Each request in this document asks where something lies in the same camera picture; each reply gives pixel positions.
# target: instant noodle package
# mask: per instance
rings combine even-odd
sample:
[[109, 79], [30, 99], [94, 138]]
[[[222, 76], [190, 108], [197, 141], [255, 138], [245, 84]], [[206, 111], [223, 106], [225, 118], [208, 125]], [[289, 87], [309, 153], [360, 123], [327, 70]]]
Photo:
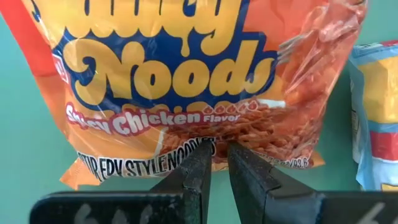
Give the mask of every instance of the instant noodle package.
[[349, 62], [356, 178], [398, 190], [398, 40], [355, 46]]
[[1, 4], [78, 159], [73, 188], [163, 176], [202, 141], [276, 164], [314, 153], [358, 37], [359, 0], [22, 0]]

